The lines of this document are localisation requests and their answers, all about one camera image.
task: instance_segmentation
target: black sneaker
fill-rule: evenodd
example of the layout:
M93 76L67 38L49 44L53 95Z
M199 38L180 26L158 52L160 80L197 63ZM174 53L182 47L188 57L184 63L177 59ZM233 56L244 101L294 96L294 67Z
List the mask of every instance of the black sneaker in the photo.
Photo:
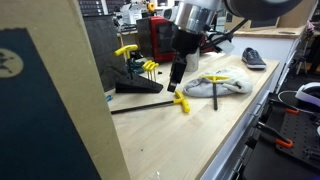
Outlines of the black sneaker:
M259 55L259 53L252 49L246 48L242 54L242 61L247 64L249 69L265 69L267 67Z

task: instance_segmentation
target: white cloth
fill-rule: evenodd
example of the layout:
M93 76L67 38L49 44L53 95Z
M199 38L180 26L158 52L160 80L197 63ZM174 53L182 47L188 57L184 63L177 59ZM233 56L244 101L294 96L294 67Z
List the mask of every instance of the white cloth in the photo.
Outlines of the white cloth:
M249 76L240 68L229 66L216 72L206 72L203 76L228 76L227 80L217 80L217 96L231 93L249 93L252 91L252 82ZM197 78L188 82L183 93L193 97L212 97L213 85L212 80L207 78Z

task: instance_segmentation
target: white logo sticker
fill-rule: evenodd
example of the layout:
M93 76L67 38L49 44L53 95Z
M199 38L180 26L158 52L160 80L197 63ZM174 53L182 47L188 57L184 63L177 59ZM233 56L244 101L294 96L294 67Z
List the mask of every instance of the white logo sticker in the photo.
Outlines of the white logo sticker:
M0 48L0 78L18 75L23 69L23 61L16 53Z

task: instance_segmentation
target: robotic arm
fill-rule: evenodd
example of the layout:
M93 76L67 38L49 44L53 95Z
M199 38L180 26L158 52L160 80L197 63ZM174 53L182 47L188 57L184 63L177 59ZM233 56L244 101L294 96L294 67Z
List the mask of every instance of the robotic arm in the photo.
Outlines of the robotic arm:
M168 91L174 92L186 68L186 56L199 47L202 34L209 30L215 12L221 5L235 16L250 20L279 17L302 0L184 0L179 3L171 46L176 50L171 67Z

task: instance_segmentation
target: pegboard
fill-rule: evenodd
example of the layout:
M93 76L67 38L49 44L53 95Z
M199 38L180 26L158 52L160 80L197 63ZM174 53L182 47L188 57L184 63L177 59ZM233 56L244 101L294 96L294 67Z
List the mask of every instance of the pegboard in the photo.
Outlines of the pegboard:
M318 122L310 120L310 115L306 113L286 113L280 134L291 139L293 147L285 148L277 145L276 148L320 172L320 159L315 160L315 155L310 155L316 151L320 154L320 136L317 134L317 124Z

